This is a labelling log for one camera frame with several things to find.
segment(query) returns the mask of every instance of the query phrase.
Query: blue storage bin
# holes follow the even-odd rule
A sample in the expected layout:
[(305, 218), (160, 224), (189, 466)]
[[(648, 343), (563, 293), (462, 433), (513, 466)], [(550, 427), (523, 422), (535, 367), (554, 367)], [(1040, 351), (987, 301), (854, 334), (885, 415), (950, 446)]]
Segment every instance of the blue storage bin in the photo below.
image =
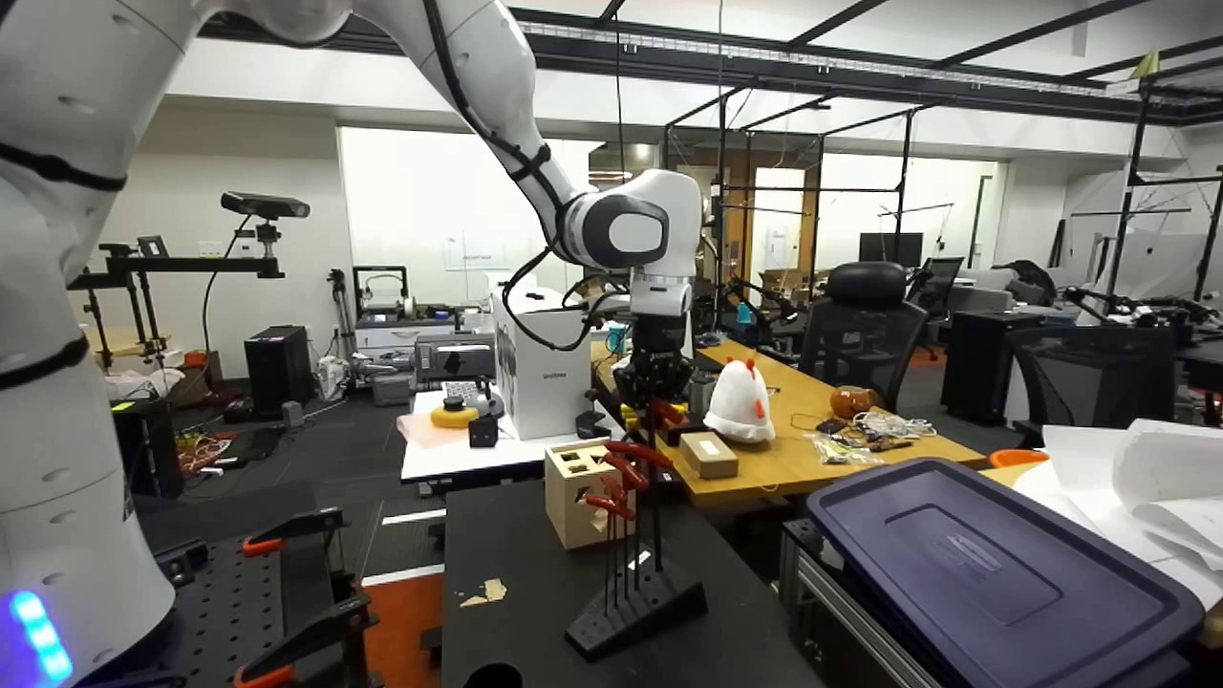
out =
[(829, 571), (945, 685), (1124, 685), (1186, 666), (1201, 601), (1057, 513), (950, 461), (806, 498)]

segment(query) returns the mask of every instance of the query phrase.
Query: white paper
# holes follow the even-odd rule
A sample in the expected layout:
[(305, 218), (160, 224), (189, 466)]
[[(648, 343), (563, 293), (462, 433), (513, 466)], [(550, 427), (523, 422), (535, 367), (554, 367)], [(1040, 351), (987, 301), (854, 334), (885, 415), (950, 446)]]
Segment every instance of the white paper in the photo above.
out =
[(1223, 433), (1133, 422), (1112, 466), (1115, 498), (1149, 501), (1223, 498)]
[(1045, 424), (1042, 450), (1065, 493), (1065, 501), (1086, 515), (1086, 522), (1109, 522), (1124, 515), (1124, 506), (1112, 490), (1112, 461), (1128, 433), (1119, 427), (1071, 427)]
[(1203, 566), (1223, 572), (1223, 498), (1133, 506), (1133, 518), (1155, 536), (1194, 551)]
[(1062, 513), (1065, 518), (1087, 526), (1087, 518), (1073, 508), (1073, 501), (1065, 498), (1065, 490), (1057, 484), (1057, 475), (1052, 461), (1040, 461), (1030, 469), (1024, 469), (1017, 481), (1014, 481), (1017, 493), (1024, 493), (1026, 501), (1040, 501), (1053, 513)]
[(1119, 551), (1149, 563), (1155, 571), (1163, 571), (1178, 586), (1186, 586), (1201, 601), (1201, 608), (1214, 608), (1223, 601), (1223, 578), (1217, 572), (1201, 566), (1201, 557), (1192, 551), (1149, 536), (1133, 518), (1112, 518), (1112, 522), (1101, 526), (1101, 536), (1109, 543), (1115, 543)]

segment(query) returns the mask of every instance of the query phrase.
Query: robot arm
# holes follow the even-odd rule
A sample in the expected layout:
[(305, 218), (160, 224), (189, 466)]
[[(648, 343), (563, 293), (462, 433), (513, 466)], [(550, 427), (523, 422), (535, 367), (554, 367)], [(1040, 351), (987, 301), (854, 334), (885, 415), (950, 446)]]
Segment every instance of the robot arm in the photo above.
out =
[[(285, 41), (321, 41), (347, 14), (380, 28), (489, 143), (550, 252), (634, 271), (625, 392), (680, 390), (700, 187), (644, 172), (577, 191), (535, 129), (532, 48), (498, 0), (0, 0), (0, 93), (13, 93), (0, 100), (0, 608), (39, 622), (44, 608), (61, 633), (57, 652), (30, 646), (30, 679), (2, 671), (13, 662), (0, 646), (0, 685), (76, 679), (171, 608), (126, 508), (103, 379), (84, 362), (61, 288), (99, 241), (184, 46), (219, 13)], [(12, 620), (0, 613), (2, 638), (17, 629)]]
[(568, 265), (630, 271), (630, 400), (682, 390), (687, 301), (700, 243), (700, 187), (644, 172), (611, 191), (577, 191), (535, 129), (535, 56), (498, 0), (355, 0), (447, 95), (532, 200), (547, 250)]

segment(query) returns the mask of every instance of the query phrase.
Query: chair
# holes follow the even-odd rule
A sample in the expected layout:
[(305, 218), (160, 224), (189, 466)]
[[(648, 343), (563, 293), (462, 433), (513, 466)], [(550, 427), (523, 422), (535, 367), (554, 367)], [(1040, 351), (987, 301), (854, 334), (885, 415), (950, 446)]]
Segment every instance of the chair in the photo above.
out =
[(898, 265), (839, 265), (829, 299), (806, 313), (797, 367), (834, 386), (870, 386), (895, 409), (923, 308), (907, 301)]
[(1026, 386), (1026, 439), (1042, 424), (1128, 427), (1178, 409), (1178, 343), (1163, 334), (1071, 330), (1017, 343)]
[(923, 343), (940, 343), (945, 325), (950, 321), (950, 292), (963, 255), (933, 255), (918, 266), (910, 301), (923, 308)]

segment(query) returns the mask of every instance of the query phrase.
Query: white wall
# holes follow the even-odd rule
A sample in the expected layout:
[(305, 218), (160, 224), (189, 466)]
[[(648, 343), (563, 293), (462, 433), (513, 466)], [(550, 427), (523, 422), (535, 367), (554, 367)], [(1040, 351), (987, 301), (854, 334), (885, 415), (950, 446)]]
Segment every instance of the white wall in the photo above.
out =
[[(594, 143), (550, 143), (579, 187)], [(417, 301), (476, 306), (489, 274), (513, 274), (547, 241), (532, 204), (473, 132), (340, 129), (355, 265), (403, 265)], [(535, 284), (565, 292), (579, 271), (547, 255)]]
[[(222, 351), (222, 374), (243, 379), (243, 339), (268, 325), (305, 325), (314, 355), (326, 351), (336, 330), (326, 274), (328, 266), (347, 271), (350, 265), (336, 127), (157, 118), (131, 165), (131, 185), (103, 224), (103, 243), (135, 243), (138, 237), (160, 233), (166, 252), (222, 255), (239, 222), (219, 205), (222, 191), (295, 196), (308, 204), (308, 218), (278, 222), (281, 241), (275, 243), (275, 255), (285, 280), (219, 280), (210, 339)], [(171, 336), (175, 346), (202, 346), (199, 301), (206, 274), (150, 280), (160, 334)], [(138, 339), (126, 299), (113, 292), (103, 292), (99, 299), (110, 343)]]
[[(822, 185), (824, 187), (895, 187), (900, 177), (898, 158), (849, 158), (829, 153)], [(979, 200), (979, 177), (997, 179), (994, 162), (940, 162), (913, 158), (907, 187), (907, 233), (922, 233), (922, 255), (965, 255), (969, 218)], [(858, 233), (895, 230), (895, 196), (839, 196), (824, 191), (819, 205), (819, 266), (849, 265), (858, 255)], [(997, 237), (997, 185), (987, 185), (979, 260), (994, 255)]]
[(1045, 260), (1057, 218), (1065, 214), (1065, 162), (1017, 158), (1001, 168), (1001, 230), (994, 260), (975, 266), (1007, 265), (1007, 260)]
[[(1186, 172), (1207, 172), (1188, 158), (1188, 165), (1173, 168), (1168, 177)], [(1062, 252), (1062, 271), (1071, 284), (1096, 284), (1109, 288), (1109, 266), (1103, 280), (1093, 280), (1101, 250), (1115, 241), (1119, 218), (1073, 218), (1086, 210), (1119, 210), (1124, 204), (1124, 168), (1112, 165), (1093, 177), (1071, 179), (1065, 191), (1065, 252)], [(1194, 265), (1203, 255), (1203, 237), (1207, 237), (1207, 210), (1214, 204), (1214, 187), (1141, 187), (1133, 191), (1133, 210), (1168, 210), (1168, 214), (1133, 214), (1128, 222), (1128, 241), (1124, 241), (1124, 260), (1115, 271), (1115, 292), (1119, 293), (1188, 293), (1194, 284)], [(1214, 266), (1207, 274), (1207, 288), (1223, 284), (1223, 260), (1214, 255)]]

